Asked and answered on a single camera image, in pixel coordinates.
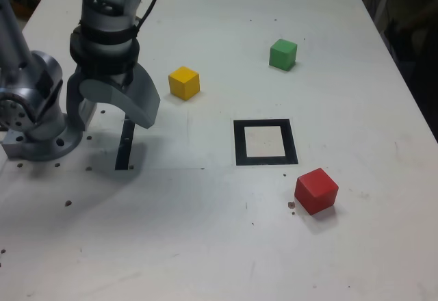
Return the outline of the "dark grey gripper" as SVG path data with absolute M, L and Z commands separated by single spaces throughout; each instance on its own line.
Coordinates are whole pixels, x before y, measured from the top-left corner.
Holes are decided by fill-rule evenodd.
M 160 97 L 150 75 L 139 64 L 133 70 L 120 64 L 77 64 L 66 95 L 67 114 L 76 129 L 87 131 L 96 103 L 113 105 L 148 129 L 155 124 Z

